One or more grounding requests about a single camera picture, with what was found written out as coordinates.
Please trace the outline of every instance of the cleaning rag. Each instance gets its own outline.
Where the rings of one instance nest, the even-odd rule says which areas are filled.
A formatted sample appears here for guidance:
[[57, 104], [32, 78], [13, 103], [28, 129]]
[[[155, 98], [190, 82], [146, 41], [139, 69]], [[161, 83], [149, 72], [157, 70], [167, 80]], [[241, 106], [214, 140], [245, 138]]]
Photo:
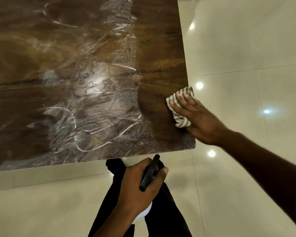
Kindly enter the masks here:
[[176, 93], [172, 94], [171, 96], [169, 96], [166, 99], [167, 105], [168, 105], [170, 111], [173, 113], [173, 118], [176, 121], [175, 126], [178, 128], [188, 127], [191, 125], [191, 122], [186, 117], [177, 114], [170, 106], [170, 102], [173, 102], [174, 104], [176, 104], [178, 106], [181, 106], [180, 103], [178, 102], [178, 100], [176, 99], [177, 93], [179, 93], [182, 96], [183, 96], [183, 94], [188, 94], [192, 99], [194, 99], [193, 88], [192, 87], [185, 87], [185, 88], [181, 89], [180, 91], [177, 91]]

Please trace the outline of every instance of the right hand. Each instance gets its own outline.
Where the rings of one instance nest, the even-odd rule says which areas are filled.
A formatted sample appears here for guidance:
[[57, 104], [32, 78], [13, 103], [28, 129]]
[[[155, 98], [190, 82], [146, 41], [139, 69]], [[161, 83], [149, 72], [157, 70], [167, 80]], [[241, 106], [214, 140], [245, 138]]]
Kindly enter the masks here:
[[192, 125], [187, 130], [199, 141], [207, 145], [220, 145], [221, 139], [229, 129], [202, 103], [197, 99], [192, 99], [187, 94], [176, 95], [182, 107], [173, 102], [170, 103], [173, 110], [186, 117]]

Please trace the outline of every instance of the black pants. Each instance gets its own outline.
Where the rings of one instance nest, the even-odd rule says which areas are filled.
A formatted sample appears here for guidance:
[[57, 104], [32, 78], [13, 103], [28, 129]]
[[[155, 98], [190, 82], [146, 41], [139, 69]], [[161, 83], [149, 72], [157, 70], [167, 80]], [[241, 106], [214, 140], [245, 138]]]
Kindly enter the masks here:
[[[158, 167], [159, 169], [164, 167], [161, 161], [159, 161]], [[125, 169], [114, 175], [113, 183], [102, 202], [88, 237], [92, 237], [96, 233], [96, 231], [102, 226], [116, 206], [124, 172]], [[162, 184], [158, 195], [152, 201], [151, 210], [145, 216], [145, 221], [147, 224], [149, 237], [192, 236], [182, 214], [175, 205], [173, 197], [166, 183]], [[133, 237], [134, 230], [135, 225], [132, 224], [126, 231], [124, 237]]]

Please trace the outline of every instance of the tiled floor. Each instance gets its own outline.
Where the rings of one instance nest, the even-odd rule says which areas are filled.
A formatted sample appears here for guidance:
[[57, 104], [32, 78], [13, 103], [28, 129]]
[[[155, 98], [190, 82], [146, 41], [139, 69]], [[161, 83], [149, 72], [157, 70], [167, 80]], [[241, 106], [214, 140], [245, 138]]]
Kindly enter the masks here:
[[[179, 9], [195, 96], [296, 163], [296, 0], [179, 0]], [[197, 143], [161, 157], [193, 236], [296, 237], [295, 224], [221, 149]], [[0, 173], [0, 237], [87, 236], [111, 181], [104, 161]], [[135, 236], [148, 236], [143, 220]]]

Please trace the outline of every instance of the wooden table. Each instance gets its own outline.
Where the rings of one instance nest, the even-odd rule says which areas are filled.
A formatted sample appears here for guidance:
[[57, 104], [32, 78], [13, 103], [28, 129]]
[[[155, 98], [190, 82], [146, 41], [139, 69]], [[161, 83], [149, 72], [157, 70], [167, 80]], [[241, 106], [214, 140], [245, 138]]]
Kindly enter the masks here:
[[177, 0], [0, 0], [0, 170], [192, 149]]

